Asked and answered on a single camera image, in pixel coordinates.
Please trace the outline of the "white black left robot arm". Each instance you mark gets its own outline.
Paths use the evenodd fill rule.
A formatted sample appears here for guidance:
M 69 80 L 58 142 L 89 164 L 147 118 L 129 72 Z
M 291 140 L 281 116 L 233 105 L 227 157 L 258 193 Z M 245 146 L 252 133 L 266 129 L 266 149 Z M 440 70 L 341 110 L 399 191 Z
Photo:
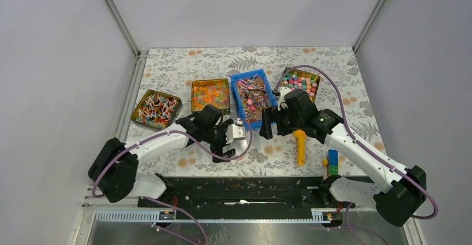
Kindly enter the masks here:
M 196 145 L 213 159 L 229 162 L 241 158 L 253 139 L 250 124 L 238 118 L 224 119 L 215 106 L 177 119 L 164 130 L 143 139 L 108 140 L 88 170 L 93 198 L 116 203 L 128 196 L 151 197 L 161 207 L 171 203 L 173 193 L 159 175 L 141 173 L 142 166 L 159 156 Z

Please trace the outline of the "clear glass jar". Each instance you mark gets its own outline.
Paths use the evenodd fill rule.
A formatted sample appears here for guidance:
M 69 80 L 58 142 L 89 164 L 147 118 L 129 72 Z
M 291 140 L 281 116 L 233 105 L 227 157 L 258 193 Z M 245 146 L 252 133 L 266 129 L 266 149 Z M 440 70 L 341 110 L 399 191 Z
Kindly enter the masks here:
M 232 161 L 235 161 L 235 160 L 244 160 L 247 156 L 248 156 L 248 152 L 242 154 L 242 155 L 235 155 L 234 157 L 232 157 Z

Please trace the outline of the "blue plastic candy bin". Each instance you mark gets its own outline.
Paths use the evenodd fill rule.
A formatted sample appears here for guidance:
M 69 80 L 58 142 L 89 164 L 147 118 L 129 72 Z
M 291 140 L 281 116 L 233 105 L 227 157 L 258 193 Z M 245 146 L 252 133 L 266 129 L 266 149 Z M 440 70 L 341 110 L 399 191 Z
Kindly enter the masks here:
M 259 129 L 263 109 L 277 104 L 266 73 L 258 69 L 231 75 L 230 85 L 239 117 L 248 121 L 253 130 Z

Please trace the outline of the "yellow plastic scoop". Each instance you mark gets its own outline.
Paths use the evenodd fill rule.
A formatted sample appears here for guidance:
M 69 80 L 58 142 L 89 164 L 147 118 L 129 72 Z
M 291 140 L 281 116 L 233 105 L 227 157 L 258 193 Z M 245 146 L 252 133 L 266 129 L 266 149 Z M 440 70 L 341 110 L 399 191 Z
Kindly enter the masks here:
M 307 135 L 303 130 L 295 130 L 293 136 L 297 140 L 297 164 L 299 166 L 305 165 Z

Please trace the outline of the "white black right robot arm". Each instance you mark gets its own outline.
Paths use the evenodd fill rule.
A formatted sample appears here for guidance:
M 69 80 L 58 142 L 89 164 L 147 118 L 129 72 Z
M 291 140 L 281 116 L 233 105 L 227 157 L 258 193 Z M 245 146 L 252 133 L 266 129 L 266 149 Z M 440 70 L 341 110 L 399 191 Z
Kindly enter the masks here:
M 260 136 L 271 139 L 272 124 L 277 134 L 286 136 L 302 130 L 308 137 L 327 145 L 348 158 L 372 182 L 359 182 L 335 175 L 319 192 L 320 202 L 333 207 L 351 202 L 374 208 L 388 223 L 403 226 L 426 200 L 426 173 L 396 162 L 354 134 L 343 118 L 330 109 L 319 110 L 303 90 L 279 89 L 276 106 L 262 112 Z

